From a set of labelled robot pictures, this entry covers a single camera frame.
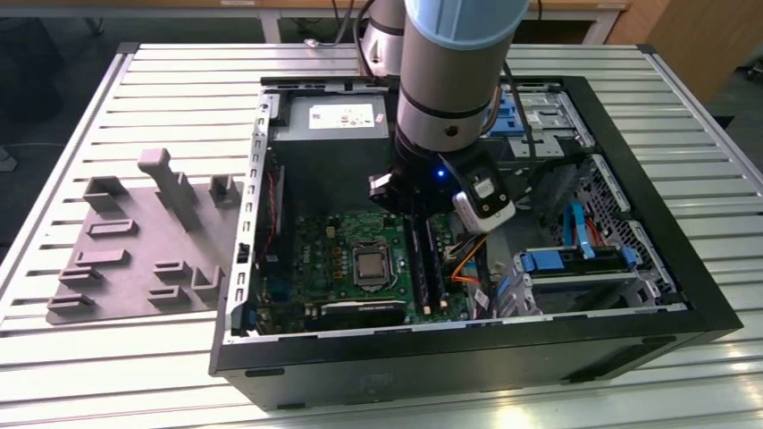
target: cpu socket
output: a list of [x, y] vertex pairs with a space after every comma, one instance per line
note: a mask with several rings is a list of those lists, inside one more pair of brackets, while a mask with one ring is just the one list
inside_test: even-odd
[[389, 284], [389, 247], [385, 242], [353, 246], [354, 286], [376, 292]]

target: motherboard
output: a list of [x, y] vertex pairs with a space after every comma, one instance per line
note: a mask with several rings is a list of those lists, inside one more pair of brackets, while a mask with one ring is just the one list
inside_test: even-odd
[[[446, 215], [434, 216], [429, 225], [441, 255], [454, 242]], [[261, 308], [260, 314], [265, 315], [268, 332], [325, 329], [310, 321], [326, 312], [340, 318], [353, 314], [353, 320], [362, 312], [369, 317], [401, 316], [402, 324], [466, 319], [462, 292], [449, 293], [445, 306], [436, 311], [422, 310], [410, 279], [404, 223], [393, 214], [300, 216], [293, 243], [290, 273], [264, 279], [270, 304]], [[442, 272], [442, 278], [446, 289], [452, 290], [448, 274]], [[380, 306], [386, 312], [376, 311]]]

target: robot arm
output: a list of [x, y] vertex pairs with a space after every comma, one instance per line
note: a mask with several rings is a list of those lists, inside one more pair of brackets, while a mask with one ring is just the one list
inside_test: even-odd
[[[396, 7], [396, 0], [377, 2]], [[513, 215], [496, 165], [474, 143], [528, 4], [405, 0], [396, 160], [389, 177], [372, 178], [372, 199], [421, 216], [453, 206], [472, 232], [488, 232]], [[377, 184], [393, 188], [394, 198], [374, 198]], [[405, 207], [390, 207], [392, 200]]]
[[365, 72], [378, 78], [398, 78], [405, 29], [405, 0], [376, 0], [366, 5], [366, 8], [368, 27], [360, 47], [368, 67]]

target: green circuit board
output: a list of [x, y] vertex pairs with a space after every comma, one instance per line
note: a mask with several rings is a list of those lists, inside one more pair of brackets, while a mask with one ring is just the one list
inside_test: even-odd
[[[430, 225], [440, 254], [454, 237], [445, 215], [434, 216]], [[378, 288], [354, 284], [353, 248], [377, 248], [384, 252], [388, 282]], [[462, 293], [450, 293], [445, 310], [428, 315], [416, 305], [409, 277], [408, 249], [402, 220], [392, 214], [350, 212], [328, 216], [300, 216], [294, 233], [293, 269], [289, 289], [292, 305], [304, 307], [341, 300], [401, 300], [406, 303], [406, 323], [420, 324], [464, 320], [466, 303]], [[442, 273], [449, 283], [448, 273]], [[282, 332], [298, 331], [298, 325], [282, 321]]]

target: metal table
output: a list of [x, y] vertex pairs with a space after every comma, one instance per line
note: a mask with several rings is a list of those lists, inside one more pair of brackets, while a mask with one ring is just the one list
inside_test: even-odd
[[589, 78], [745, 328], [608, 383], [266, 415], [206, 375], [212, 312], [52, 327], [45, 300], [88, 210], [90, 176], [149, 185], [166, 147], [193, 182], [244, 171], [260, 77], [354, 73], [349, 46], [142, 45], [108, 68], [0, 268], [0, 425], [142, 427], [752, 427], [763, 416], [763, 181], [657, 55], [632, 46], [514, 46], [517, 74]]

